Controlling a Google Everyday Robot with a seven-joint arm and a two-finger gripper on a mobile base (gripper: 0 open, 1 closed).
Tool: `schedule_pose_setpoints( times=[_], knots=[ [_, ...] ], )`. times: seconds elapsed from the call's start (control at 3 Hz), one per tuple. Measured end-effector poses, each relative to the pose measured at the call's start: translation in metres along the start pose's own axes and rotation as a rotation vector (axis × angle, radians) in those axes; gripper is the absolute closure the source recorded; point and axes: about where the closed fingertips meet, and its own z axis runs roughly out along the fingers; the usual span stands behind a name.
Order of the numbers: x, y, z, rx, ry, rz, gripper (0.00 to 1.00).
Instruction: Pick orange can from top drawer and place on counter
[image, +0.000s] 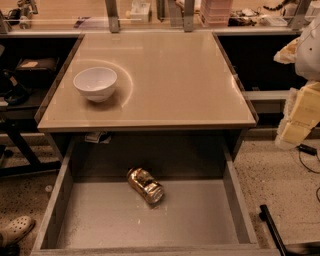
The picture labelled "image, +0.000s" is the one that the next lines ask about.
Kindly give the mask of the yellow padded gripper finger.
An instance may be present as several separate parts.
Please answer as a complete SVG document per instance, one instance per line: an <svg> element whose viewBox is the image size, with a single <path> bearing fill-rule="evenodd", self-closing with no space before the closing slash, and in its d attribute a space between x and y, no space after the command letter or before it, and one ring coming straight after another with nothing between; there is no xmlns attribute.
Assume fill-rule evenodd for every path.
<svg viewBox="0 0 320 256"><path fill-rule="evenodd" d="M295 63L297 46L298 39L293 39L274 55L273 60L281 64Z"/></svg>
<svg viewBox="0 0 320 256"><path fill-rule="evenodd" d="M320 82L291 88L285 101L275 145L283 150L299 146L320 122Z"/></svg>

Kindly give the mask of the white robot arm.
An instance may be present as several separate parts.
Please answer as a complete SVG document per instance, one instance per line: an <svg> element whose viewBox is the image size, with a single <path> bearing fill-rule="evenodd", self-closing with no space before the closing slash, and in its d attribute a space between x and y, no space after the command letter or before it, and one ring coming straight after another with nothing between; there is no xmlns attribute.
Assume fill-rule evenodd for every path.
<svg viewBox="0 0 320 256"><path fill-rule="evenodd" d="M289 90L277 129L275 144L289 150L299 146L320 122L320 14L274 60L293 63L296 74L307 80L300 89Z"/></svg>

